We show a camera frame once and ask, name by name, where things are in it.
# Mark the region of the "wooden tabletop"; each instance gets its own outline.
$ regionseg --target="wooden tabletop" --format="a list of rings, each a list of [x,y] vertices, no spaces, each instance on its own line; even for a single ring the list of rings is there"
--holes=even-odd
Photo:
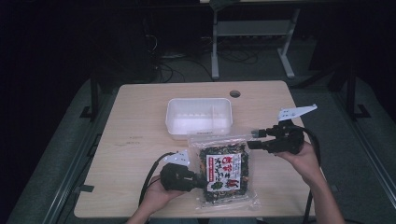
[[[239,91],[233,98],[230,91]],[[138,84],[120,88],[100,144],[75,208],[77,217],[129,217],[137,208],[140,190],[152,164],[166,152],[188,148],[174,140],[165,126],[173,98],[227,98],[233,126],[270,128],[280,108],[295,107],[282,81]],[[300,119],[296,125],[303,126]],[[199,189],[171,201],[153,217],[295,217],[304,214],[309,187],[291,165],[263,150],[251,152],[253,189],[261,207],[255,211],[199,213]],[[164,166],[160,163],[155,175]]]

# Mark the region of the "white plastic tray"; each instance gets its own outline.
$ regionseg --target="white plastic tray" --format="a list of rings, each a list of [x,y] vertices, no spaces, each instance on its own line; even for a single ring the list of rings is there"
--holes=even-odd
[[[166,127],[176,140],[188,134],[227,134],[233,125],[231,102],[225,98],[175,98],[169,101]]]

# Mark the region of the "clear plastic bag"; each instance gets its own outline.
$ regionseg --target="clear plastic bag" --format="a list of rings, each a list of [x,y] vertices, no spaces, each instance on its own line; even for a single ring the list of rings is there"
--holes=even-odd
[[[252,189],[252,158],[247,140],[251,134],[190,136],[197,172],[208,181],[199,195],[199,211],[251,209],[259,204]]]

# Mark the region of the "person's left hand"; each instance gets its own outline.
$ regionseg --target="person's left hand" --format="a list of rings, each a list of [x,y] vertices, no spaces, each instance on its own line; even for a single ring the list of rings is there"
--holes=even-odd
[[[151,178],[150,186],[148,187],[143,202],[140,207],[151,214],[163,209],[172,199],[184,194],[185,192],[179,190],[166,190],[161,184],[158,175]]]

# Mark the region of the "table hole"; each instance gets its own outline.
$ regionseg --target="table hole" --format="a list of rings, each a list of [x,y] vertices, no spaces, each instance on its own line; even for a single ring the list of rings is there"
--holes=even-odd
[[[230,95],[233,98],[238,98],[239,96],[241,96],[241,92],[240,91],[230,91]]]

